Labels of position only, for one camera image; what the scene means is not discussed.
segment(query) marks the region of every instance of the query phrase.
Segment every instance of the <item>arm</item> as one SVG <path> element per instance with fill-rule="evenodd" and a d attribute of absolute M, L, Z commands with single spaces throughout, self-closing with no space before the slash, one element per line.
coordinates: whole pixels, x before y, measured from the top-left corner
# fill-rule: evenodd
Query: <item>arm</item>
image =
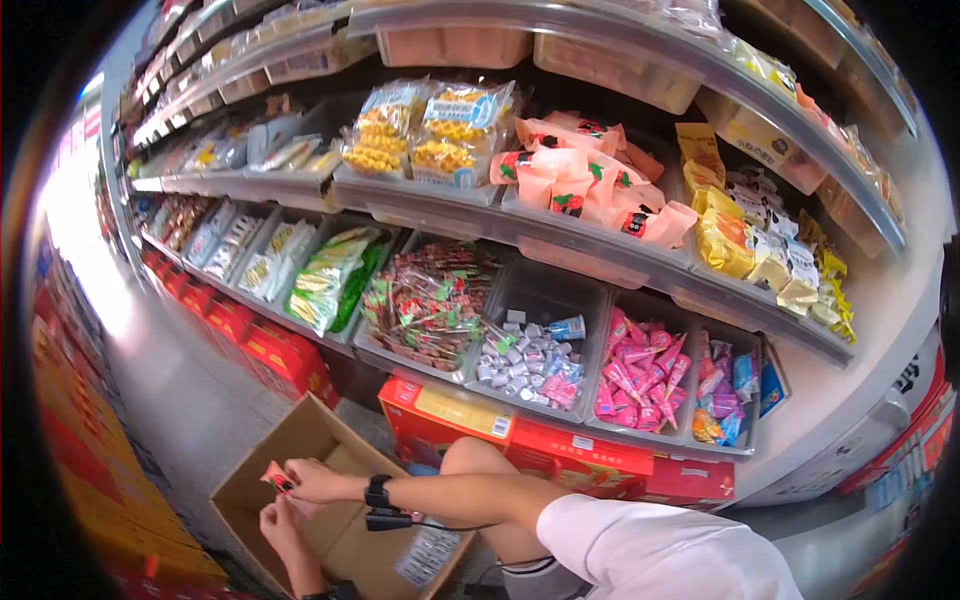
<path fill-rule="evenodd" d="M 314 460 L 284 465 L 300 485 L 294 497 L 325 504 L 364 501 L 365 477 L 337 473 Z M 537 519 L 548 504 L 569 492 L 548 481 L 519 474 L 437 475 L 391 479 L 384 486 L 390 503 L 406 511 L 471 523 L 513 523 L 537 534 Z"/>

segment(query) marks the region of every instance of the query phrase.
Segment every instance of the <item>clear plastic bin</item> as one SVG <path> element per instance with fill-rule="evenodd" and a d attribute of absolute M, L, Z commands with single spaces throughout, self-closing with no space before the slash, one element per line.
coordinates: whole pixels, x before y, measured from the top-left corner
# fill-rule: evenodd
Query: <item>clear plastic bin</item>
<path fill-rule="evenodd" d="M 283 285 L 280 286 L 280 293 L 276 296 L 276 299 L 271 306 L 271 310 L 280 315 L 280 317 L 285 321 L 296 322 L 300 326 L 307 326 L 306 323 L 284 310 L 287 304 L 287 299 L 290 298 L 290 292 L 294 288 L 294 283 L 297 281 L 297 273 L 300 272 L 300 269 L 306 266 L 307 260 L 309 260 L 310 256 L 319 250 L 326 240 L 330 239 L 341 231 L 361 227 L 374 227 L 390 234 L 389 241 L 387 241 L 387 251 L 384 252 L 383 256 L 376 263 L 376 266 L 371 272 L 370 279 L 373 278 L 373 275 L 379 273 L 380 270 L 383 269 L 383 266 L 387 264 L 387 260 L 390 259 L 390 256 L 394 251 L 394 245 L 396 244 L 396 240 L 400 235 L 400 229 L 384 226 L 376 221 L 357 215 L 339 214 L 324 217 L 323 225 L 318 229 L 317 234 L 311 241 L 311 244 L 307 247 L 306 252 L 304 252 L 301 256 L 294 258 L 294 264 L 297 265 L 297 269 L 290 274 L 287 280 L 283 282 Z M 364 287 L 364 292 L 369 289 L 370 281 L 368 280 L 367 285 Z M 353 313 L 350 315 L 350 319 L 347 321 L 347 325 L 343 328 L 343 330 L 338 333 L 327 331 L 324 334 L 324 339 L 333 341 L 338 345 L 348 346 L 350 339 L 353 337 L 353 329 L 356 327 L 357 321 L 360 318 L 360 306 L 362 304 L 363 297 L 361 296 L 356 305 L 353 307 Z"/>
<path fill-rule="evenodd" d="M 270 80 L 267 78 L 267 73 L 260 69 L 250 75 L 235 79 L 229 84 L 221 85 L 220 95 L 223 96 L 224 103 L 233 104 L 244 98 L 255 96 L 269 87 Z"/>
<path fill-rule="evenodd" d="M 640 51 L 617 52 L 552 34 L 537 34 L 534 49 L 534 63 L 544 71 L 600 85 L 673 114 L 684 114 L 700 83 L 657 62 L 653 55 Z"/>
<path fill-rule="evenodd" d="M 407 239 L 406 244 L 403 245 L 403 248 L 400 250 L 400 253 L 407 254 L 413 252 L 414 250 L 430 244 L 433 242 L 442 242 L 448 241 L 442 237 L 434 236 L 428 233 L 423 233 L 421 231 L 414 231 Z M 487 293 L 487 300 L 484 307 L 484 314 L 487 314 L 487 307 L 491 305 L 493 296 L 496 293 L 496 290 L 499 288 L 499 281 L 503 277 L 504 272 L 506 271 L 507 262 L 510 260 L 511 255 L 508 253 L 503 253 L 499 256 L 501 263 L 504 264 L 504 267 L 495 276 L 490 291 Z M 405 356 L 400 356 L 395 352 L 391 352 L 386 348 L 380 346 L 375 340 L 373 340 L 370 335 L 367 333 L 370 324 L 364 320 L 357 327 L 357 332 L 353 336 L 353 345 L 358 348 L 359 351 L 365 352 L 366 354 L 372 357 L 372 360 L 365 358 L 365 362 L 371 362 L 375 365 L 382 365 L 383 368 L 388 372 L 395 372 L 400 374 L 403 377 L 410 378 L 411 372 L 421 372 L 431 377 L 442 379 L 456 385 L 463 385 L 467 381 L 469 366 L 477 360 L 476 357 L 480 354 L 480 348 L 483 346 L 483 339 L 476 340 L 472 342 L 467 350 L 463 354 L 463 359 L 459 369 L 453 372 L 444 372 L 439 369 L 434 369 L 424 365 L 412 358 L 407 358 Z M 429 378 L 420 378 L 414 375 L 413 377 L 417 383 L 426 382 Z"/>
<path fill-rule="evenodd" d="M 533 34 L 498 27 L 431 27 L 379 32 L 387 66 L 509 69 L 533 52 Z"/>
<path fill-rule="evenodd" d="M 697 367 L 700 365 L 700 358 L 703 356 L 703 353 L 705 351 L 709 351 L 708 348 L 702 348 L 703 344 L 700 343 L 700 329 L 705 329 L 711 340 L 723 340 L 724 342 L 730 342 L 733 344 L 734 357 L 739 354 L 749 352 L 750 350 L 755 351 L 757 361 L 757 378 L 761 377 L 762 372 L 762 369 L 759 368 L 760 360 L 763 357 L 762 344 L 759 337 L 755 336 L 753 333 L 747 333 L 742 329 L 737 329 L 736 327 L 720 323 L 713 319 L 700 317 L 698 319 L 694 353 L 690 356 L 693 359 L 693 362 L 690 366 L 690 371 L 687 373 L 687 377 L 693 381 L 693 395 L 691 395 L 690 391 L 687 390 L 687 400 L 684 402 L 684 405 L 688 405 L 688 414 L 686 420 L 684 421 L 685 425 L 681 424 L 681 427 L 685 427 L 686 431 L 686 445 L 687 447 L 696 448 L 698 450 L 707 450 L 710 452 L 727 454 L 731 456 L 753 456 L 754 452 L 756 451 L 756 424 L 760 419 L 759 391 L 753 394 L 752 401 L 744 404 L 743 406 L 743 410 L 747 414 L 747 417 L 743 420 L 743 422 L 740 423 L 740 434 L 736 440 L 736 447 L 705 444 L 703 442 L 697 442 L 693 439 L 691 427 L 693 425 L 693 409 L 696 407 L 697 403 Z"/>
<path fill-rule="evenodd" d="M 471 355 L 467 389 L 555 419 L 583 422 L 587 414 L 592 412 L 597 378 L 603 368 L 601 363 L 607 343 L 609 303 L 607 287 L 599 281 L 532 260 L 512 261 L 504 268 L 491 301 L 487 303 L 486 314 L 494 323 L 503 324 L 508 309 L 522 310 L 527 314 L 527 323 L 543 326 L 583 315 L 587 338 L 571 343 L 573 351 L 581 354 L 581 363 L 585 368 L 580 399 L 572 410 L 563 411 L 539 406 L 517 396 L 508 396 L 477 381 L 480 353 Z"/>
<path fill-rule="evenodd" d="M 332 43 L 325 43 L 290 59 L 267 65 L 267 77 L 271 84 L 277 85 L 332 75 L 375 52 L 373 36 L 347 39 L 347 30 L 342 30 Z"/>
<path fill-rule="evenodd" d="M 696 355 L 696 345 L 700 338 L 700 328 L 697 325 L 698 317 L 670 302 L 647 296 L 642 292 L 620 292 L 613 296 L 610 309 L 607 311 L 608 317 L 604 323 L 603 331 L 604 344 L 606 344 L 607 336 L 610 333 L 610 313 L 614 306 L 621 308 L 627 317 L 640 323 L 645 321 L 663 322 L 666 330 L 671 335 L 686 333 L 682 353 L 690 357 L 690 369 L 680 381 L 680 387 L 686 390 L 686 400 L 677 408 L 677 412 L 674 414 L 674 418 L 677 420 L 677 429 L 674 429 L 667 423 L 660 433 L 652 433 L 631 429 L 630 427 L 624 427 L 614 423 L 607 423 L 597 418 L 594 412 L 593 402 L 585 414 L 585 425 L 587 427 L 593 427 L 594 429 L 612 431 L 616 434 L 635 439 L 649 440 L 651 442 L 675 446 L 686 445 L 687 441 L 690 440 L 690 424 L 693 422 L 693 408 L 697 402 L 696 367 L 699 363 Z M 603 360 L 601 359 L 599 369 L 603 369 L 602 363 Z M 595 396 L 596 390 L 593 390 L 593 396 L 591 397 L 595 399 Z"/>
<path fill-rule="evenodd" d="M 700 90 L 696 100 L 717 135 L 807 196 L 827 176 L 792 139 L 749 108 L 707 88 Z"/>

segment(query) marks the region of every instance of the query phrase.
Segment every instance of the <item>cable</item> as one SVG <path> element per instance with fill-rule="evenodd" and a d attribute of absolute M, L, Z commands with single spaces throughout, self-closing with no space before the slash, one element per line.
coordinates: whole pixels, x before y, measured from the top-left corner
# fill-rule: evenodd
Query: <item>cable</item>
<path fill-rule="evenodd" d="M 411 523 L 413 525 L 419 525 L 420 527 L 429 527 L 431 529 L 440 529 L 441 531 L 449 531 L 455 534 L 465 533 L 467 531 L 480 531 L 481 529 L 487 529 L 488 527 L 496 527 L 502 523 L 487 523 L 486 525 L 477 525 L 476 527 L 443 527 L 442 525 L 435 525 L 433 523 Z"/>

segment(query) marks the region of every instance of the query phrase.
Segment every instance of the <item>black wrist strap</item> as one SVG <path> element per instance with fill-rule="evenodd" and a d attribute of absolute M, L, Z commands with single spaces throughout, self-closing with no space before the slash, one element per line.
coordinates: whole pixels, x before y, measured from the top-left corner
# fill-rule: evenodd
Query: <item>black wrist strap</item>
<path fill-rule="evenodd" d="M 364 501 L 367 506 L 375 509 L 395 510 L 390 504 L 390 495 L 383 489 L 383 484 L 393 479 L 390 475 L 374 475 L 370 478 L 370 484 L 364 490 Z"/>

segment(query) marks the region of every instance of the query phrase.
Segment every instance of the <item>white t-shirt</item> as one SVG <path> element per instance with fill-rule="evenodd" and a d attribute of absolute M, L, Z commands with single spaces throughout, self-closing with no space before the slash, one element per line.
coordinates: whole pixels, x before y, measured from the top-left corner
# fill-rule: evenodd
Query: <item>white t-shirt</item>
<path fill-rule="evenodd" d="M 779 550 L 720 516 L 573 494 L 543 510 L 537 537 L 598 586 L 589 600 L 803 600 Z"/>

